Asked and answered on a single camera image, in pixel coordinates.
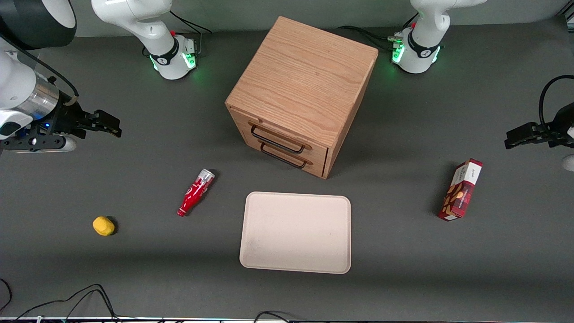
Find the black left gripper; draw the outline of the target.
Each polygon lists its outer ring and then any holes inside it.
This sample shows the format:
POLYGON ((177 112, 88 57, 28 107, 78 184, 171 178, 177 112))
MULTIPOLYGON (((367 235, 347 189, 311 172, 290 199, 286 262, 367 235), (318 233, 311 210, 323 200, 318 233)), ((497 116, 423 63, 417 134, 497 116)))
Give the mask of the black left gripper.
POLYGON ((540 144, 548 142, 550 148, 564 146, 574 147, 573 126, 574 126, 574 103, 570 103, 556 113, 551 122, 546 123, 547 128, 554 136, 553 139, 547 137, 544 127, 536 122, 527 122, 506 133, 507 139, 504 141, 505 149, 513 149, 525 144, 540 144))

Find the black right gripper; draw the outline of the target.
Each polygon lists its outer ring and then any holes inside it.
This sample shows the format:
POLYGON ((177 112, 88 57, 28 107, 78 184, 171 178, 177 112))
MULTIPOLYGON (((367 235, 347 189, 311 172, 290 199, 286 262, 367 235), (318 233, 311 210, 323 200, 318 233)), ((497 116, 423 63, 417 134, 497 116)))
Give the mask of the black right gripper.
POLYGON ((48 135, 72 135, 84 139, 88 131, 102 131, 121 138, 120 120, 103 110, 95 110, 90 120, 78 102, 66 106, 59 99, 52 112, 47 115, 48 135))

